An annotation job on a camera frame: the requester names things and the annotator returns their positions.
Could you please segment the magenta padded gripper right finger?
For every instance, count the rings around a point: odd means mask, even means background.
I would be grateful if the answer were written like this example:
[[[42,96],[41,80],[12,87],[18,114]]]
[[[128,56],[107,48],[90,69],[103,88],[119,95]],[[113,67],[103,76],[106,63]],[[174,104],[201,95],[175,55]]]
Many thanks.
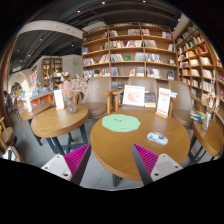
[[[148,185],[182,169],[167,154],[157,155],[137,144],[132,145],[132,156],[144,185]]]

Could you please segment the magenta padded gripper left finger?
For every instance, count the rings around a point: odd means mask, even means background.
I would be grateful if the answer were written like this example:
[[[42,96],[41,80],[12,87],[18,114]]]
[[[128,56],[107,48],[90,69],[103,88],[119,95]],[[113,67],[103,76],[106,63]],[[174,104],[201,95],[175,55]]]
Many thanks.
[[[65,156],[59,154],[55,155],[42,166],[42,169],[79,185],[84,175],[90,154],[91,147],[89,144],[86,144]]]

